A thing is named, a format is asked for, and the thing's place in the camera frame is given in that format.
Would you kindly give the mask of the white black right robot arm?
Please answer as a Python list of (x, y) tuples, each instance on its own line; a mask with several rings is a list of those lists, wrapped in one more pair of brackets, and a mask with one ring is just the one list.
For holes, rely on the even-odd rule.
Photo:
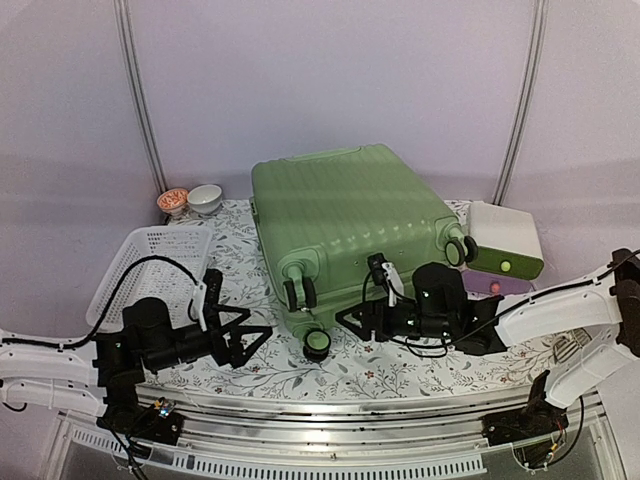
[(501, 353), (537, 337), (596, 328), (589, 342), (532, 382), (524, 406), (481, 420), (490, 445), (535, 438), (568, 426), (566, 411), (586, 391), (639, 358), (639, 254), (613, 251), (611, 261), (572, 282), (521, 295), (468, 298), (459, 270), (440, 263), (412, 274), (414, 299), (404, 297), (393, 270), (376, 263), (367, 280), (387, 295), (335, 315), (364, 341), (405, 338), (415, 347), (436, 340), (472, 356)]

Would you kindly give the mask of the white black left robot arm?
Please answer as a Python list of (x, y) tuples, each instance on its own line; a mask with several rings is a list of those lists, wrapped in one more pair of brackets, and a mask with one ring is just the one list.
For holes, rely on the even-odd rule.
[(143, 432), (178, 431), (183, 416), (164, 398), (145, 407), (137, 388), (147, 374), (210, 357), (219, 366), (244, 366), (272, 335), (250, 325), (249, 310), (208, 304), (203, 322), (176, 328), (166, 303), (143, 298), (122, 312), (123, 327), (69, 341), (17, 338), (1, 341), (1, 400), (17, 408), (34, 404), (74, 410), (102, 428)]

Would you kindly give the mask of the green hard-shell suitcase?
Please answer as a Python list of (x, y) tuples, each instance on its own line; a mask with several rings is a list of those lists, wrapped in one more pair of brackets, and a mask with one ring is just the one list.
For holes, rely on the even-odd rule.
[(459, 267), (478, 246), (458, 216), (384, 144), (269, 160), (251, 171), (251, 208), (286, 328), (322, 361), (338, 312), (385, 281), (396, 290), (431, 262)]

